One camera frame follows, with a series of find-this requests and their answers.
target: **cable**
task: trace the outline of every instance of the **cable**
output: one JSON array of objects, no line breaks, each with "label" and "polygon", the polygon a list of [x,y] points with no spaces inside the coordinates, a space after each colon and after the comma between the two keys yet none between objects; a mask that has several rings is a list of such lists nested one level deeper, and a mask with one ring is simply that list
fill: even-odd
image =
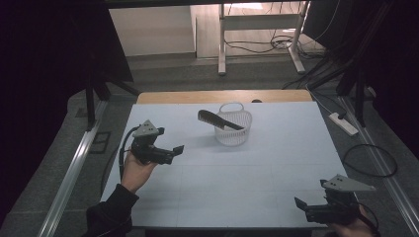
[{"label": "cable", "polygon": [[375,237],[380,237],[381,234],[378,231],[379,225],[378,225],[378,219],[377,216],[374,214],[374,212],[365,204],[362,204],[360,202],[355,202],[355,204],[357,205],[361,205],[363,208],[365,208],[374,218],[374,220],[376,221],[376,224],[373,224],[366,216],[363,216],[361,213],[358,214],[358,218],[363,221],[366,225],[368,225],[368,227],[370,227],[370,229],[373,232],[373,235]]},{"label": "cable", "polygon": [[269,35],[271,35],[271,42],[272,42],[272,40],[274,40],[275,34],[277,33],[277,29],[274,30],[273,35],[271,34],[271,30],[268,30],[268,31],[269,31]]},{"label": "cable", "polygon": [[318,99],[317,99],[317,97],[316,96],[314,96],[314,94],[312,94],[311,93],[311,91],[310,90],[308,90],[308,87],[307,87],[307,85],[308,84],[305,84],[305,88],[307,89],[307,91],[310,93],[310,95],[312,96],[312,97],[314,97],[314,100],[316,100],[316,102],[324,109],[324,110],[326,110],[330,115],[332,115],[333,113],[329,110],[329,109],[327,109]]},{"label": "cable", "polygon": [[361,24],[352,34],[350,34],[345,41],[343,41],[340,45],[329,48],[329,51],[333,52],[337,58],[340,58],[341,54],[344,54],[345,46],[350,43],[356,42],[356,39],[363,35],[367,28],[372,24],[372,18],[375,15],[375,11],[370,11],[368,15],[364,19],[364,24]]},{"label": "cable", "polygon": [[333,102],[337,107],[339,107],[342,111],[344,111],[343,113],[341,113],[341,114],[339,114],[339,116],[342,116],[341,117],[341,119],[343,118],[343,116],[347,113],[346,112],[346,110],[341,106],[341,105],[339,105],[335,100],[333,100],[332,98],[330,98],[330,97],[328,97],[328,96],[325,96],[325,95],[323,95],[323,94],[320,94],[320,93],[318,93],[318,92],[314,92],[313,91],[313,93],[315,93],[315,94],[317,94],[317,95],[319,95],[319,96],[321,96],[321,97],[324,97],[324,98],[326,98],[326,99],[328,99],[329,101],[331,101],[331,102]]},{"label": "cable", "polygon": [[274,3],[275,3],[275,2],[273,2],[273,3],[271,4],[271,8],[268,10],[268,12],[266,12],[266,13],[265,13],[265,15],[266,15],[266,14],[268,14],[269,12],[272,12],[272,8],[274,7]]},{"label": "cable", "polygon": [[111,164],[111,161],[113,161],[113,158],[117,154],[117,151],[118,151],[118,146],[112,152],[111,157],[109,157],[108,162],[105,165],[105,170],[104,170],[104,172],[102,174],[102,179],[101,179],[101,195],[104,193],[104,189],[105,189],[105,175],[106,175],[106,173],[108,171],[108,167]]},{"label": "cable", "polygon": [[320,54],[320,53],[308,53],[305,52],[304,49],[302,48],[301,42],[298,41],[297,42],[297,48],[298,49],[298,55],[305,58],[305,59],[313,59],[313,58],[323,58],[324,54]]},{"label": "cable", "polygon": [[[288,39],[284,39],[284,40],[274,40],[276,38],[280,38],[280,37],[284,37],[284,38],[288,38]],[[224,40],[225,44],[227,44],[230,47],[235,47],[235,48],[240,48],[243,50],[247,50],[250,52],[254,52],[254,53],[264,53],[264,52],[269,52],[275,49],[286,49],[288,48],[287,45],[284,45],[285,42],[290,42],[292,39],[292,37],[289,36],[274,36],[272,37],[270,42],[258,42],[258,41],[226,41]],[[252,50],[246,47],[242,47],[242,46],[235,46],[235,45],[231,45],[231,43],[257,43],[257,44],[270,44],[272,48],[267,49],[267,50],[263,50],[263,51],[256,51],[256,50]]]},{"label": "cable", "polygon": [[[315,75],[312,75],[312,76],[309,76],[308,78],[306,78],[306,83],[308,83],[310,80],[313,80],[313,78],[316,78],[316,77],[318,77],[318,76],[320,76],[321,74],[323,74],[324,72],[326,72],[327,70],[329,70],[332,66],[333,66],[333,64],[335,64],[335,62],[333,61],[332,63],[330,63],[330,65],[328,66],[328,67],[326,67],[325,69],[323,69],[321,72],[319,72],[319,73],[317,73],[317,74],[315,74]],[[299,87],[301,86],[301,84],[302,84],[302,81],[304,81],[304,80],[300,80],[299,81],[299,83],[298,83],[298,85],[296,86],[296,88],[297,89],[299,89]]]},{"label": "cable", "polygon": [[230,8],[228,9],[228,13],[227,13],[227,15],[230,15],[230,11],[231,11],[231,7],[233,6],[233,4],[231,3],[230,4]]},{"label": "cable", "polygon": [[124,142],[123,145],[120,148],[120,176],[121,176],[121,180],[123,179],[123,174],[124,174],[124,153],[126,153],[126,141],[129,138],[129,135],[131,133],[133,133],[134,131],[136,131],[139,128],[139,126],[133,127],[127,134],[126,137],[124,138]]},{"label": "cable", "polygon": [[322,37],[322,36],[323,36],[323,35],[327,32],[327,30],[329,30],[330,26],[332,25],[333,20],[335,19],[336,13],[337,13],[338,8],[339,8],[340,1],[341,1],[341,0],[339,0],[339,1],[338,1],[338,4],[336,5],[335,12],[333,13],[332,19],[330,20],[329,25],[328,25],[328,26],[327,26],[327,28],[324,30],[324,32],[323,32],[320,36],[318,36],[316,39],[313,39],[312,41],[306,42],[306,43],[304,43],[303,45],[306,45],[306,44],[308,44],[308,43],[311,43],[311,42],[313,42],[313,41],[316,41],[316,40],[320,39],[320,38],[321,38],[321,37]]},{"label": "cable", "polygon": [[291,12],[293,13],[293,7],[292,7],[291,3],[292,2],[290,2],[290,9],[291,9]]},{"label": "cable", "polygon": [[296,79],[292,82],[288,82],[288,83],[284,84],[282,90],[286,90],[290,85],[301,82],[301,81],[305,80],[306,78],[310,77],[312,73],[316,72],[318,69],[323,67],[328,61],[329,61],[329,58],[327,56],[325,56],[323,59],[321,59],[319,62],[317,62],[317,64],[313,68],[311,68],[307,73],[305,73],[299,79]]},{"label": "cable", "polygon": [[[355,168],[353,165],[350,165],[347,161],[346,161],[346,159],[348,158],[348,155],[349,155],[349,153],[351,152],[351,151],[353,151],[353,150],[355,150],[355,149],[357,149],[357,148],[359,148],[359,147],[362,147],[362,146],[369,146],[369,147],[372,147],[372,148],[376,148],[376,149],[378,149],[378,150],[380,150],[380,151],[382,151],[382,152],[384,152],[389,158],[390,158],[390,160],[392,161],[392,163],[393,163],[393,166],[394,166],[394,169],[393,169],[393,171],[391,171],[389,174],[387,174],[387,175],[376,175],[376,174],[371,174],[371,173],[368,173],[368,172],[365,172],[365,171],[362,171],[362,170],[359,170],[359,169],[357,169],[357,168]],[[347,151],[346,151],[346,153],[344,154],[344,156],[343,156],[343,158],[342,158],[342,163],[343,164],[345,164],[345,165],[347,165],[349,168],[351,168],[351,169],[353,169],[353,170],[355,170],[355,171],[357,171],[358,173],[361,173],[361,174],[363,174],[363,175],[366,175],[366,176],[370,176],[370,177],[376,177],[376,178],[388,178],[388,177],[392,177],[392,176],[394,176],[396,173],[397,173],[397,170],[398,170],[398,165],[397,165],[397,161],[395,160],[395,158],[388,152],[388,151],[386,151],[384,148],[381,148],[381,147],[379,147],[379,146],[376,146],[376,145],[372,145],[372,144],[358,144],[358,145],[355,145],[355,146],[353,146],[353,147],[351,147],[351,148],[349,148]]]}]

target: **hand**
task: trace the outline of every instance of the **hand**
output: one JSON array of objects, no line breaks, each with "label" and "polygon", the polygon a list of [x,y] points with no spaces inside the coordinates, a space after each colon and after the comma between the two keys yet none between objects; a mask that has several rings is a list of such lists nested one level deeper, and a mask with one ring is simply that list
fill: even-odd
[{"label": "hand", "polygon": [[121,185],[124,186],[131,193],[135,194],[136,191],[141,188],[148,178],[150,178],[151,172],[157,163],[149,163],[143,165],[139,162],[132,153],[129,151],[126,155],[125,167],[123,179]]},{"label": "hand", "polygon": [[[360,211],[363,216],[367,216],[367,213],[361,206]],[[359,218],[349,225],[335,223],[327,225],[333,228],[340,237],[373,237],[371,228]]]}]

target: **white tabletop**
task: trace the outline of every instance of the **white tabletop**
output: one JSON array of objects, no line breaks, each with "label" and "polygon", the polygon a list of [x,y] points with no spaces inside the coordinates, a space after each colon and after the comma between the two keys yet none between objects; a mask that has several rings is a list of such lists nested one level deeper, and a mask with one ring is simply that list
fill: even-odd
[{"label": "white tabletop", "polygon": [[[244,104],[253,117],[248,140],[221,145],[199,110],[221,104],[134,105],[127,132],[150,119],[165,127],[155,145],[185,145],[172,165],[156,167],[137,195],[138,227],[320,227],[306,221],[294,197],[325,204],[320,180],[347,176],[315,102]],[[116,159],[102,200],[120,181]]]}]

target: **gray floor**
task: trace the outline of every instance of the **gray floor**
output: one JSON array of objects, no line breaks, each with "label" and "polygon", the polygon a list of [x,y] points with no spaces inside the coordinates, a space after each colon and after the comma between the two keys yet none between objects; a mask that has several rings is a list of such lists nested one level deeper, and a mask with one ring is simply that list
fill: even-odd
[{"label": "gray floor", "polygon": [[[304,60],[303,64],[310,69],[317,61],[318,59]],[[196,60],[191,55],[136,57],[129,58],[128,63],[134,76],[134,82],[129,85],[142,92],[281,89],[285,83],[300,77],[296,74],[291,59],[286,55],[228,58],[227,75],[223,77],[217,75],[216,60]],[[317,91],[336,100],[334,88],[337,82],[333,80]],[[135,103],[136,97],[112,84],[109,86],[113,95],[99,127],[101,135],[109,135],[108,145],[105,147],[104,144],[98,143],[91,147],[54,236],[80,236],[86,230],[85,210],[99,201],[102,186],[109,172],[108,163],[121,142],[130,107]],[[329,110],[340,110],[328,99],[319,97],[319,100]],[[39,169],[8,214],[0,236],[26,237],[36,236],[39,233],[86,129],[87,119],[83,117],[85,108],[83,92],[74,95],[68,101],[68,114],[61,130]],[[353,145],[364,142],[359,136],[348,136],[327,117],[328,113],[325,110],[320,110],[324,114],[325,123],[341,157]],[[396,158],[399,172],[395,178],[418,208],[419,183],[412,182],[419,180],[419,174],[416,172],[419,164],[416,157],[379,117],[371,101],[365,104],[365,119],[376,144]],[[350,159],[358,167],[371,172],[375,170],[369,154],[364,149],[351,153]],[[346,169],[351,178],[377,187],[378,191],[375,193],[357,195],[359,200],[370,206],[377,215],[382,236],[413,236],[382,179],[369,178],[348,167]],[[312,236],[323,236],[324,232],[325,230],[316,230]],[[129,236],[141,235],[142,230],[134,230],[129,234]]]}]

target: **metal basket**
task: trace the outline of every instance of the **metal basket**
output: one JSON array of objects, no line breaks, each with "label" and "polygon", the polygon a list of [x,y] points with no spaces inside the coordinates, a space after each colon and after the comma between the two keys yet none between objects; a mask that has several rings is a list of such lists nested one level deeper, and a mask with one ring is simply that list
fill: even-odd
[{"label": "metal basket", "polygon": [[[234,104],[240,105],[241,110],[228,112],[222,110],[223,107]],[[225,103],[219,108],[217,115],[244,127],[243,129],[235,130],[228,126],[224,129],[215,126],[215,137],[221,144],[225,146],[238,146],[247,140],[252,124],[252,115],[244,110],[243,104],[239,102]]]}]

